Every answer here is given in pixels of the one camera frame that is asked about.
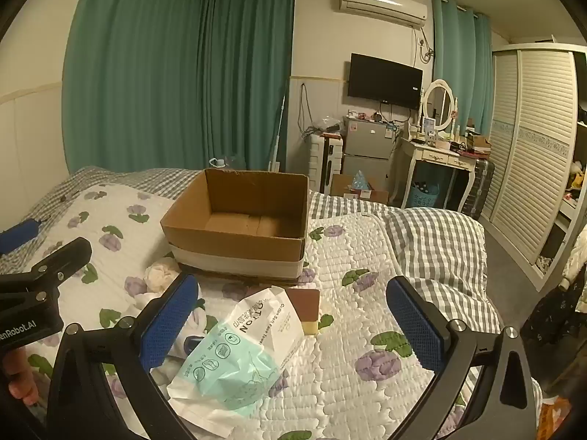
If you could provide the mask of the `person's left hand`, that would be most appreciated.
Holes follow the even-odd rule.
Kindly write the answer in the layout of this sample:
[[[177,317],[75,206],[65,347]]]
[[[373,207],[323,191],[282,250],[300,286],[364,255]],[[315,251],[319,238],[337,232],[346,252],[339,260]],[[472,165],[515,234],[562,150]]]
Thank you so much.
[[[6,353],[2,359],[2,370],[8,377],[8,389],[14,398],[28,406],[38,402],[39,391],[25,348]]]

